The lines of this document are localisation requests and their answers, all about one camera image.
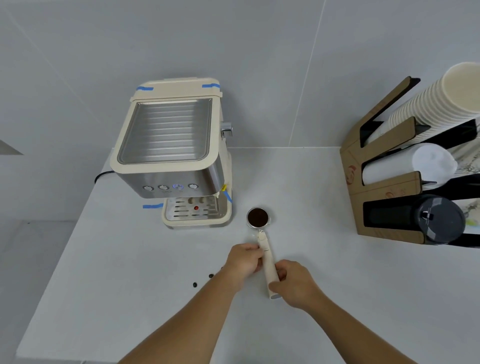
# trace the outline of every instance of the hand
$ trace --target hand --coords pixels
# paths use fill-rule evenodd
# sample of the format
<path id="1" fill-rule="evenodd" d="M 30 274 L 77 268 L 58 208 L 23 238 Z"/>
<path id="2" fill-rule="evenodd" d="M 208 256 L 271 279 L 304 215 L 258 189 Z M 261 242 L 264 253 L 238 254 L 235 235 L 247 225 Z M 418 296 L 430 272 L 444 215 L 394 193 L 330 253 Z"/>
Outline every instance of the hand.
<path id="1" fill-rule="evenodd" d="M 268 288 L 282 296 L 290 306 L 307 310 L 314 301 L 326 297 L 308 269 L 299 262 L 284 259 L 275 267 L 280 282 L 271 282 Z"/>
<path id="2" fill-rule="evenodd" d="M 232 247 L 228 254 L 227 262 L 222 271 L 228 272 L 235 283 L 239 285 L 239 290 L 243 286 L 243 281 L 251 274 L 262 269 L 262 260 L 264 251 L 258 244 L 237 244 Z"/>

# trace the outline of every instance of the white countertop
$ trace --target white countertop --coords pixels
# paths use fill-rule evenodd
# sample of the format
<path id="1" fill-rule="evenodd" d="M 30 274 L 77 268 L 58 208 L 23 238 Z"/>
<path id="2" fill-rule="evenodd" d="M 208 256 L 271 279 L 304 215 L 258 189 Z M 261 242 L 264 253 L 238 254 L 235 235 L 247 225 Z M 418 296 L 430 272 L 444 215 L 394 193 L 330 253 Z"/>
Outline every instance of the white countertop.
<path id="1" fill-rule="evenodd" d="M 479 250 L 358 236 L 337 148 L 230 151 L 234 216 L 224 228 L 170 230 L 117 175 L 102 176 L 18 355 L 118 361 L 188 302 L 233 244 L 254 241 L 245 216 L 264 206 L 276 259 L 306 265 L 334 301 L 391 344 L 422 364 L 478 359 Z M 262 273 L 235 297 L 214 359 L 343 362 L 306 314 L 268 299 Z"/>

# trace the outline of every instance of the metal rim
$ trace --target metal rim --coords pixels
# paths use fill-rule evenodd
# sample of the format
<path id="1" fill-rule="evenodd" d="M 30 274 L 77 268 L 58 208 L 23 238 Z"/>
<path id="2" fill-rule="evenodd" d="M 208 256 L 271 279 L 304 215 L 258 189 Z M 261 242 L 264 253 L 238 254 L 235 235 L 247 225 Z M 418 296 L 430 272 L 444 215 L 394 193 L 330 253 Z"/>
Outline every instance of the metal rim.
<path id="1" fill-rule="evenodd" d="M 266 223 L 265 225 L 263 225 L 263 226 L 260 226 L 260 227 L 252 226 L 252 225 L 250 224 L 250 222 L 248 221 L 248 214 L 250 214 L 250 212 L 251 212 L 252 210 L 255 210 L 256 208 L 259 208 L 260 210 L 263 210 L 263 211 L 267 214 L 267 216 L 268 216 L 267 223 Z M 270 224 L 270 215 L 268 214 L 267 210 L 265 210 L 263 207 L 258 207 L 258 206 L 252 207 L 250 210 L 248 210 L 246 219 L 247 219 L 247 225 L 248 225 L 248 227 L 250 227 L 250 228 L 252 228 L 252 229 L 256 229 L 256 230 L 263 229 L 265 226 L 267 226 L 268 224 Z"/>

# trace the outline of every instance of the drip tray grate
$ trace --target drip tray grate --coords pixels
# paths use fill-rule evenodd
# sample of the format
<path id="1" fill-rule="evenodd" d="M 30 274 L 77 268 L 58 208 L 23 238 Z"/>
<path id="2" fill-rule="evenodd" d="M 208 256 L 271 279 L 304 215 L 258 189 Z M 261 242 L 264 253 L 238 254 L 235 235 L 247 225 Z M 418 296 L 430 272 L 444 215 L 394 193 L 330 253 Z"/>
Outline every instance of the drip tray grate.
<path id="1" fill-rule="evenodd" d="M 165 201 L 165 217 L 169 221 L 222 218 L 227 213 L 223 199 L 226 199 L 223 194 L 220 194 L 219 198 L 215 196 L 168 198 Z"/>

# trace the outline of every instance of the person's left arm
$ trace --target person's left arm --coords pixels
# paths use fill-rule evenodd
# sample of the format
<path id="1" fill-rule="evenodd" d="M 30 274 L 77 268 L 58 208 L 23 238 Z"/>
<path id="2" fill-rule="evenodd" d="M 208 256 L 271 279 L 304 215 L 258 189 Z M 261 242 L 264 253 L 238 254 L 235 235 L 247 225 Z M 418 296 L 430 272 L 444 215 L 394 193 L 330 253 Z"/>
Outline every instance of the person's left arm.
<path id="1" fill-rule="evenodd" d="M 232 247 L 223 268 L 170 320 L 119 364 L 208 364 L 235 294 L 262 267 L 257 244 Z"/>

